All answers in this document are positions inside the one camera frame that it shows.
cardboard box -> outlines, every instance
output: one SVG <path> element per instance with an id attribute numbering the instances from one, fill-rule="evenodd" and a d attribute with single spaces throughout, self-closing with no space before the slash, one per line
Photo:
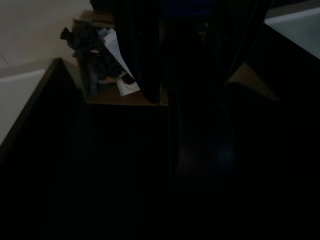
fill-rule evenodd
<path id="1" fill-rule="evenodd" d="M 111 13 L 96 13 L 93 11 L 84 11 L 79 20 L 91 22 L 94 26 L 103 26 L 114 28 L 114 19 Z M 128 106 L 155 106 L 151 104 L 142 94 L 141 91 L 121 96 L 116 84 L 110 85 L 103 90 L 99 90 L 98 94 L 91 95 L 89 91 L 89 73 L 85 60 L 78 60 L 78 68 L 80 70 L 81 88 L 84 99 L 89 104 L 106 104 L 106 105 L 128 105 Z M 162 104 L 168 105 L 168 95 L 166 92 L 161 94 Z"/>

